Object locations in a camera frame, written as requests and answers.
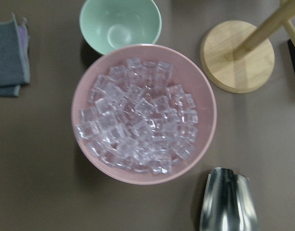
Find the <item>pink bowl of ice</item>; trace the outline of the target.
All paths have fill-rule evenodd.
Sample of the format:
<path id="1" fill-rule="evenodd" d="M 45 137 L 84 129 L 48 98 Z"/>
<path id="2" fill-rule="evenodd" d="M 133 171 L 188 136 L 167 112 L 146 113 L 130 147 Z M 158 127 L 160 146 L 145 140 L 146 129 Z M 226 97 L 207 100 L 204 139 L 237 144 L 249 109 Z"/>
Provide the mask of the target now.
<path id="1" fill-rule="evenodd" d="M 72 102 L 77 143 L 99 170 L 151 185 L 190 170 L 207 151 L 216 103 L 202 71 L 173 49 L 139 44 L 95 61 Z"/>

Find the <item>green bowl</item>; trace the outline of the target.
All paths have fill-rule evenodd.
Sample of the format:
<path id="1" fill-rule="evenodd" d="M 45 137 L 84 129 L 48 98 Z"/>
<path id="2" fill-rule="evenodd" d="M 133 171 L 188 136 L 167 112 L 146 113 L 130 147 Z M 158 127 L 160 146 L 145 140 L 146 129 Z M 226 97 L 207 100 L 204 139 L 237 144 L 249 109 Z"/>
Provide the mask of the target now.
<path id="1" fill-rule="evenodd" d="M 152 0 L 87 0 L 79 23 L 87 44 L 102 55 L 133 44 L 154 44 L 162 29 Z"/>

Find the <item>wooden stand with round base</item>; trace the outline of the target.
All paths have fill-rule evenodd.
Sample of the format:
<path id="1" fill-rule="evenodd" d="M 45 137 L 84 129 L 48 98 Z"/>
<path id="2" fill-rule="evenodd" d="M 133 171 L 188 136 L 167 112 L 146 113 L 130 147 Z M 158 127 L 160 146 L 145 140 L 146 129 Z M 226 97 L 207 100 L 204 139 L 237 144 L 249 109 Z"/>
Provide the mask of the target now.
<path id="1" fill-rule="evenodd" d="M 295 0 L 282 0 L 259 27 L 240 20 L 215 26 L 201 42 L 200 61 L 206 76 L 221 89 L 233 93 L 248 93 L 263 86 L 275 64 L 268 38 L 284 27 L 295 47 L 293 17 Z"/>

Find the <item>steel ice scoop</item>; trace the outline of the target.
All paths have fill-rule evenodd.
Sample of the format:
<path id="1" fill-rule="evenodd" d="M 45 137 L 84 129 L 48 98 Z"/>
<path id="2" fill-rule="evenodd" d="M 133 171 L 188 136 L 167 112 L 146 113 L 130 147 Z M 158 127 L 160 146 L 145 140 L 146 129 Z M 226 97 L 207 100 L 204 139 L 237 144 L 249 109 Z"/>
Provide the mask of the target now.
<path id="1" fill-rule="evenodd" d="M 242 174 L 213 168 L 207 179 L 201 209 L 201 231 L 259 231 L 250 181 Z"/>

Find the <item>grey folded cloth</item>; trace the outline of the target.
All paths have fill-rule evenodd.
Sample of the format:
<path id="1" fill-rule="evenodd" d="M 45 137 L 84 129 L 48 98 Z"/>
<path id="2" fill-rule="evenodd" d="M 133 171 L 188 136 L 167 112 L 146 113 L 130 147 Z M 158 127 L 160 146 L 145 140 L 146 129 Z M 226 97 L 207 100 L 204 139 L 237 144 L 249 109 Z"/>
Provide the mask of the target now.
<path id="1" fill-rule="evenodd" d="M 0 97 L 17 97 L 22 85 L 30 83 L 29 34 L 26 18 L 18 23 L 0 22 Z"/>

